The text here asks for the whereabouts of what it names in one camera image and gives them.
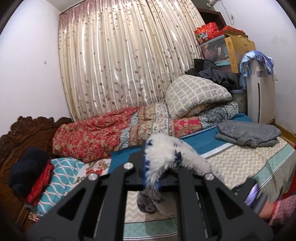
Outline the person's right hand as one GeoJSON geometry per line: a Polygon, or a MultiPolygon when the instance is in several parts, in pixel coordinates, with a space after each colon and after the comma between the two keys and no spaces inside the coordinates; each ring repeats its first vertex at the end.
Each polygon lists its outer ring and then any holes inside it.
{"type": "Polygon", "coordinates": [[[273,213],[273,203],[267,201],[262,209],[262,211],[259,214],[259,217],[263,220],[270,219],[271,215],[273,213]]]}

